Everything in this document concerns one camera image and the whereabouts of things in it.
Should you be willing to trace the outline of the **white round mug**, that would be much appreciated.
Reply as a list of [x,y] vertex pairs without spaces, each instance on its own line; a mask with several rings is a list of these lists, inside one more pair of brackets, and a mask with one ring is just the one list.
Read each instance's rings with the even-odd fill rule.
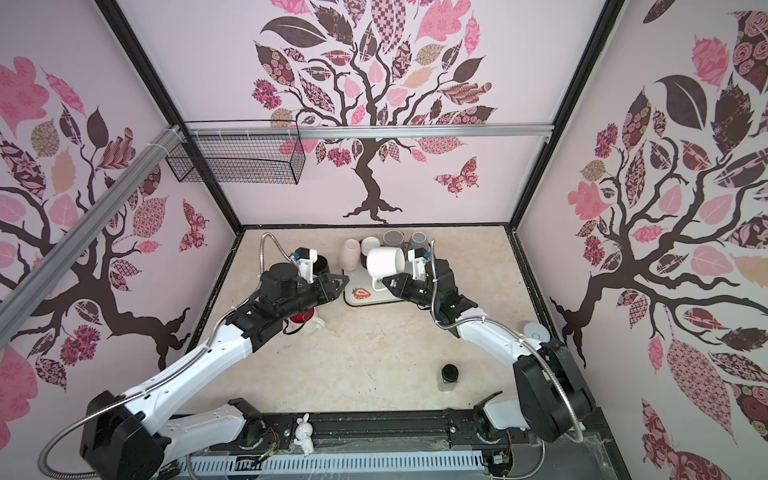
[[375,292],[385,291],[382,280],[385,277],[405,272],[405,254],[398,247],[372,248],[366,256],[366,270],[372,279]]

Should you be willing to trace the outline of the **pink upside-down mug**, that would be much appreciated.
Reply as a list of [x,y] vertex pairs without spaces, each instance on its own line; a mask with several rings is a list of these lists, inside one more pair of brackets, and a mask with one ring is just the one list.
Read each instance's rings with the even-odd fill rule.
[[344,271],[354,271],[360,265],[361,245],[356,239],[347,239],[338,254],[338,264]]

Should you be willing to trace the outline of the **black mug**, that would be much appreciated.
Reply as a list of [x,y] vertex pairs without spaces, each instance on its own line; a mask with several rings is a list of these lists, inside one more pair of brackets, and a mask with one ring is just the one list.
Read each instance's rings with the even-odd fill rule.
[[312,265],[313,275],[321,276],[330,272],[329,263],[326,257],[318,255]]

